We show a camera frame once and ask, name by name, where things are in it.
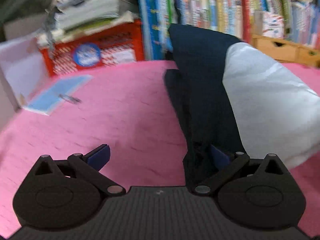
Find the white and navy zip jacket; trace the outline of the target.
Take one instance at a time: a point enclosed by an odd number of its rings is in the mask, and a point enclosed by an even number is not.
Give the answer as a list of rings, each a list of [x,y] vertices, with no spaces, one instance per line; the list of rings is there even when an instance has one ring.
[[[187,142],[185,182],[217,174],[213,151],[277,153],[293,168],[319,151],[319,95],[278,61],[218,31],[172,24],[164,83]]]

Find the pink bunny print blanket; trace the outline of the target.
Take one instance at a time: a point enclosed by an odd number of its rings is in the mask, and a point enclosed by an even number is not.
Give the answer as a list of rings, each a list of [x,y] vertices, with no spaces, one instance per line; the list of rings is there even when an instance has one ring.
[[[1,235],[19,227],[12,200],[42,154],[65,159],[101,144],[111,148],[102,172],[123,186],[184,184],[185,138],[164,87],[169,61],[136,62],[91,71],[78,105],[51,115],[21,111],[1,133]]]

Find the blue notebook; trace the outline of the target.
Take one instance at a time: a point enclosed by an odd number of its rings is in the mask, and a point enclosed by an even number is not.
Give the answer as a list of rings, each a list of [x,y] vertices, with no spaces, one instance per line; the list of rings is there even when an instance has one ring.
[[[58,79],[52,86],[43,90],[39,95],[31,99],[23,109],[33,113],[49,116],[57,107],[66,102],[59,98],[59,94],[66,94],[75,97],[73,94],[91,79],[91,75],[78,75]]]

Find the white paper sheet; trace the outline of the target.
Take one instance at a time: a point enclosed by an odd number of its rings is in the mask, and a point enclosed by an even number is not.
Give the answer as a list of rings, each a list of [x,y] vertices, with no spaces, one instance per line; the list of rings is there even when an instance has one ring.
[[[49,80],[33,35],[1,43],[1,71],[20,107],[26,106]]]

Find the wooden drawer organizer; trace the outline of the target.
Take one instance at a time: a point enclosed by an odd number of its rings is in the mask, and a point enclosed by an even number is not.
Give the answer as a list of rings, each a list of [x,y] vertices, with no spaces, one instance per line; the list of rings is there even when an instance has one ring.
[[[280,38],[252,36],[252,46],[282,63],[298,63],[319,69],[319,50]]]

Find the red plastic crate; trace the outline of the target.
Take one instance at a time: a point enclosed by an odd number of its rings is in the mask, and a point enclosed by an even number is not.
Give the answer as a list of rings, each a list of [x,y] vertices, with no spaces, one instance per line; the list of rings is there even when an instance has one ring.
[[[39,49],[49,76],[144,60],[140,20]]]

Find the white pocket printer box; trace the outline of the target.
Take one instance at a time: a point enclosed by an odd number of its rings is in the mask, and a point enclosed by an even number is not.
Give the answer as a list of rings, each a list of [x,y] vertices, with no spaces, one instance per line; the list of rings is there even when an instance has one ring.
[[[283,16],[263,11],[261,36],[284,38]]]

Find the row of standing books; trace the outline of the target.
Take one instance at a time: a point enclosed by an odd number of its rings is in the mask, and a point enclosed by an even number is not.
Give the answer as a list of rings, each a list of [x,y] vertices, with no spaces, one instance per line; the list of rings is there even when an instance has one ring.
[[[252,44],[263,11],[284,18],[284,40],[319,50],[319,0],[138,0],[146,58],[162,60],[174,23],[219,31]]]

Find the stack of papers and magazines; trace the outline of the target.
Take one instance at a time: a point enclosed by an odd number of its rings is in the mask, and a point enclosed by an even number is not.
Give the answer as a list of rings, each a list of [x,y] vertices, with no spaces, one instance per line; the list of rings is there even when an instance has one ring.
[[[138,18],[138,0],[56,0],[37,44],[49,47],[66,43]]]

